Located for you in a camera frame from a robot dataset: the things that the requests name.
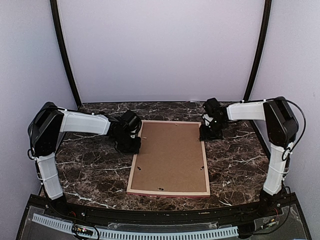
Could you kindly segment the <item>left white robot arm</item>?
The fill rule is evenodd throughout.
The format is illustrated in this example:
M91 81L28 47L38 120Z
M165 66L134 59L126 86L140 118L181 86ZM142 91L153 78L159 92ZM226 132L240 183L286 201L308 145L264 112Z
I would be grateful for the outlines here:
M29 158L35 160L39 179L50 200L51 210L60 218L67 218L70 206L60 199L63 189L56 166L56 151L62 133L88 133L107 136L121 153L138 154L142 127L139 116L127 110L121 116L111 117L104 113L84 113L46 102L28 126Z

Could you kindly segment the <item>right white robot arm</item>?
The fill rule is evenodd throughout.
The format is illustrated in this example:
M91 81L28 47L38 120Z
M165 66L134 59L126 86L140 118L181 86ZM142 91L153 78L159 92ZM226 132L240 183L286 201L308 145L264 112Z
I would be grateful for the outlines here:
M199 128L199 139L221 140L222 131L237 121L264 121L271 152L262 192L274 196L282 189L289 171L290 155L301 140L297 137L299 123L291 106L296 106L296 103L283 96L242 100L229 105L221 105L216 98L210 98L202 105L205 112L201 116L203 124Z

